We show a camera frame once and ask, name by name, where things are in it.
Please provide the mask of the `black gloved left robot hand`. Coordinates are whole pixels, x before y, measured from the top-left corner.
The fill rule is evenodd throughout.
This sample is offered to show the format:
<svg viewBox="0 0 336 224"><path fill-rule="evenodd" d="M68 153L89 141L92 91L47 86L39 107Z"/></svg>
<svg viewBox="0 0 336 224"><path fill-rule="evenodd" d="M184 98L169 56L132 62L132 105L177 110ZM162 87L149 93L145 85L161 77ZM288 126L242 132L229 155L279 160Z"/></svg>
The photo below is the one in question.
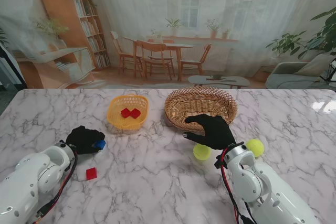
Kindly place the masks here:
<svg viewBox="0 0 336 224"><path fill-rule="evenodd" d="M78 155L94 154L103 150L106 145L105 135L98 130L87 129L79 126L71 131L65 143Z"/></svg>

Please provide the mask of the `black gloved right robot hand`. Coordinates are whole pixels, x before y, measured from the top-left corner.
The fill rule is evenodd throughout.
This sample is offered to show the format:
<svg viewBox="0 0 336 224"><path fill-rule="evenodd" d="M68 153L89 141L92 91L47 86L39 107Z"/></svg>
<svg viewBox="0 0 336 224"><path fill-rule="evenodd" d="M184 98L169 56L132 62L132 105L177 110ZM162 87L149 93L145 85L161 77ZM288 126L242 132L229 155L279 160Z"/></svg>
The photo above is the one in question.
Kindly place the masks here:
<svg viewBox="0 0 336 224"><path fill-rule="evenodd" d="M214 150L225 150L236 141L226 121L219 115L209 116L200 114L189 116L185 123L198 123L204 129L205 135L198 135L192 132L184 132L183 136L197 144L202 144Z"/></svg>

